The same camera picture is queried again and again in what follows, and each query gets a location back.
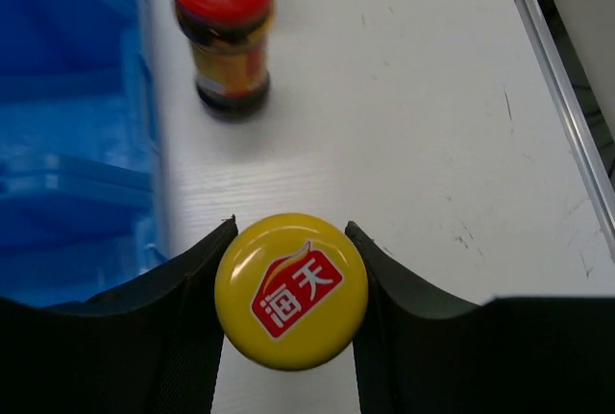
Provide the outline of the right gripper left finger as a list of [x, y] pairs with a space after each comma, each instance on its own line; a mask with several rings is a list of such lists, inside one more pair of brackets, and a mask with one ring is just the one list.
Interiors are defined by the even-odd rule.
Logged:
[[186, 252], [84, 302], [1, 303], [5, 413], [208, 413], [223, 331], [227, 219]]

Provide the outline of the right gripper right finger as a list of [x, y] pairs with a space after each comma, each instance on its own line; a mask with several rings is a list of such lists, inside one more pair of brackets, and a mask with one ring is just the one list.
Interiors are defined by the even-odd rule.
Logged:
[[355, 223], [368, 278], [353, 340], [364, 413], [610, 413], [614, 302], [512, 297], [477, 305], [422, 279]]

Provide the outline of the green-labelled sauce bottle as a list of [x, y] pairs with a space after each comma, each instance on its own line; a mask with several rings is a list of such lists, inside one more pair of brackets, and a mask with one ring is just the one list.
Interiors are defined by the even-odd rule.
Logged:
[[283, 371], [343, 352], [368, 304], [364, 262], [350, 238], [315, 216], [268, 216], [241, 232], [219, 263], [215, 310], [253, 362]]

